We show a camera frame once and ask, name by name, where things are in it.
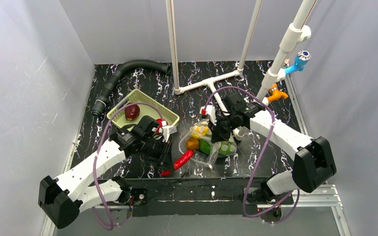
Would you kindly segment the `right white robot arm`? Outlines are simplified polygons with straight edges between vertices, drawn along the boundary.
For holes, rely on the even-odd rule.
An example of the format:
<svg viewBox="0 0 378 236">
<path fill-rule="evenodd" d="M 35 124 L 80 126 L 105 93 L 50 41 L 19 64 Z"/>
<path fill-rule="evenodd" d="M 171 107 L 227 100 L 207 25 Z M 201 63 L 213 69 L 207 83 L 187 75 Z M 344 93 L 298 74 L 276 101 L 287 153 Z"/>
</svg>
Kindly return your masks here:
<svg viewBox="0 0 378 236">
<path fill-rule="evenodd" d="M 239 127 L 261 135 L 270 135 L 270 141 L 293 160 L 292 169 L 275 174 L 261 183 L 256 194 L 266 200 L 292 190 L 313 192 L 337 172 L 328 140 L 316 139 L 290 128 L 274 117 L 263 105 L 247 103 L 240 94 L 232 93 L 223 99 L 227 114 L 218 116 L 208 105 L 201 114 L 209 117 L 208 127 L 212 143 L 228 141 L 232 131 Z"/>
</svg>

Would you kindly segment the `pale green plastic basket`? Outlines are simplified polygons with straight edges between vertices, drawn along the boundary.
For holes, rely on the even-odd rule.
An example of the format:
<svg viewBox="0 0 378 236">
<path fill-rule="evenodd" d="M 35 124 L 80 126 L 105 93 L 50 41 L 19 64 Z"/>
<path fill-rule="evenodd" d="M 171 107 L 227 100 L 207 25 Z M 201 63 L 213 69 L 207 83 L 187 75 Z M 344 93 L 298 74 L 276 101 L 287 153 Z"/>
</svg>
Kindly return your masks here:
<svg viewBox="0 0 378 236">
<path fill-rule="evenodd" d="M 161 117 L 159 116 L 157 110 L 160 112 L 163 120 L 165 120 L 168 125 L 175 126 L 180 120 L 180 117 L 176 113 L 174 113 L 173 111 L 165 107 L 162 103 L 155 101 L 153 98 L 151 98 L 149 95 L 145 94 L 139 89 L 132 90 L 124 98 L 122 98 L 119 101 L 119 103 L 117 103 L 112 109 L 110 109 L 110 111 L 107 113 L 108 119 L 110 119 L 112 115 L 124 105 L 127 105 L 129 103 L 139 103 L 139 102 L 150 104 L 154 108 L 147 105 L 137 104 L 137 106 L 140 109 L 140 113 L 137 116 L 137 118 L 135 118 L 132 121 L 127 120 L 125 117 L 125 112 L 121 111 L 113 118 L 112 125 L 115 125 L 117 127 L 123 127 L 125 125 L 132 124 L 132 123 L 137 124 L 141 120 L 141 118 L 145 115 L 150 116 L 153 119 L 159 119 Z"/>
</svg>

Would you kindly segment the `red fake chili pepper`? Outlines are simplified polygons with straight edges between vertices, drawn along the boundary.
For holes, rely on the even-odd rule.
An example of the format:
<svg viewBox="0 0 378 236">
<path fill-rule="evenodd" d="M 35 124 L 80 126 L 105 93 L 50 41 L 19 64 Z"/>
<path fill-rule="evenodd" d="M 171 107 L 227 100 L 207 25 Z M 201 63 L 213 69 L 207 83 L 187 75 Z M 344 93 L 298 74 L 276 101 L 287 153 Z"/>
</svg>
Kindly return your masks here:
<svg viewBox="0 0 378 236">
<path fill-rule="evenodd" d="M 172 170 L 164 170 L 163 172 L 160 173 L 161 177 L 165 177 L 167 175 L 172 174 L 174 171 L 178 170 L 181 168 L 184 164 L 186 164 L 194 155 L 194 151 L 189 149 L 187 150 L 178 160 L 176 160 L 173 163 L 173 169 Z"/>
</svg>

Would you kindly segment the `clear polka dot zip bag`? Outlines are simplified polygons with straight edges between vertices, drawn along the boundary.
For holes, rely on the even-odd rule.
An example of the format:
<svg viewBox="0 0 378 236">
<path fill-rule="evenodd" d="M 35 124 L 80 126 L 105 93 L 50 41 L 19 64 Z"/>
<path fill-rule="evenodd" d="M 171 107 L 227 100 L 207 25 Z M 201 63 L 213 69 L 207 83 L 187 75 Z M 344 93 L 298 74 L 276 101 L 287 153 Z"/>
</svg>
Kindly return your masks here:
<svg viewBox="0 0 378 236">
<path fill-rule="evenodd" d="M 203 119 L 191 126 L 186 135 L 179 141 L 179 151 L 185 153 L 188 150 L 187 143 L 196 139 L 198 148 L 194 150 L 194 161 L 213 169 L 218 158 L 235 155 L 238 145 L 233 137 L 230 137 L 228 141 L 212 143 L 212 132 L 208 123 L 208 119 Z"/>
</svg>

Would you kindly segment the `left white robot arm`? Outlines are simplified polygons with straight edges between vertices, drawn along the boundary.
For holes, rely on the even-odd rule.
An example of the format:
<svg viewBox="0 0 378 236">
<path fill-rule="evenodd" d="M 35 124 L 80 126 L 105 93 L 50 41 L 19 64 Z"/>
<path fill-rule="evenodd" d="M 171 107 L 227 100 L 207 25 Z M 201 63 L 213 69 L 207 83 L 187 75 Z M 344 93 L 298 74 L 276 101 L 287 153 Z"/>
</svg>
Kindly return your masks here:
<svg viewBox="0 0 378 236">
<path fill-rule="evenodd" d="M 173 170 L 169 158 L 171 135 L 177 127 L 165 120 L 143 116 L 137 124 L 113 129 L 97 151 L 57 177 L 44 177 L 39 184 L 38 205 L 57 229 L 72 224 L 80 213 L 108 202 L 133 203 L 132 186 L 115 177 L 100 183 L 98 177 L 134 154 L 152 159 L 164 170 Z"/>
</svg>

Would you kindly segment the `purple fake sweet potato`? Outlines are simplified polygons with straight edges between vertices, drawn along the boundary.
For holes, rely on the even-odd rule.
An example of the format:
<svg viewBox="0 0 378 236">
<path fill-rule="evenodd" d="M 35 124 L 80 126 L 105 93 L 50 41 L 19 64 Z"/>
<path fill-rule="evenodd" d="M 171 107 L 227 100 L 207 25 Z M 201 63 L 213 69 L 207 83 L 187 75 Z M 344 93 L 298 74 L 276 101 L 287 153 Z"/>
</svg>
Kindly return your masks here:
<svg viewBox="0 0 378 236">
<path fill-rule="evenodd" d="M 134 104 L 125 108 L 125 118 L 127 121 L 134 121 L 139 117 L 139 115 L 140 115 L 139 105 Z"/>
</svg>

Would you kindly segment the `orange fake fruit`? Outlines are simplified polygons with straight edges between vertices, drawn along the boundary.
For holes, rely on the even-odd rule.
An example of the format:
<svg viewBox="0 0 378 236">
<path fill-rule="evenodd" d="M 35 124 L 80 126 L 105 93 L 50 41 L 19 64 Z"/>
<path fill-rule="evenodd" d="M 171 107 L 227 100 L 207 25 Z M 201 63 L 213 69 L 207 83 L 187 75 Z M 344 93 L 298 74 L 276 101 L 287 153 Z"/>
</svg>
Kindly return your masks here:
<svg viewBox="0 0 378 236">
<path fill-rule="evenodd" d="M 197 150 L 200 146 L 199 140 L 197 138 L 189 138 L 185 142 L 185 147 L 188 150 Z"/>
</svg>

